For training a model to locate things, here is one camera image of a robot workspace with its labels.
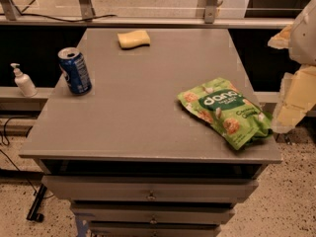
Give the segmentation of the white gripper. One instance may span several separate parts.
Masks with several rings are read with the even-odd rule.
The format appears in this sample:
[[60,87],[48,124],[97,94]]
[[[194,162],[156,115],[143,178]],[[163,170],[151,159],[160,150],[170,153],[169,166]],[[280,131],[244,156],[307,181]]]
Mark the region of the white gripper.
[[289,57],[302,65],[294,74],[285,73],[273,112],[272,129],[288,133],[316,105],[316,0],[311,0],[288,25],[268,41],[276,49],[289,47]]

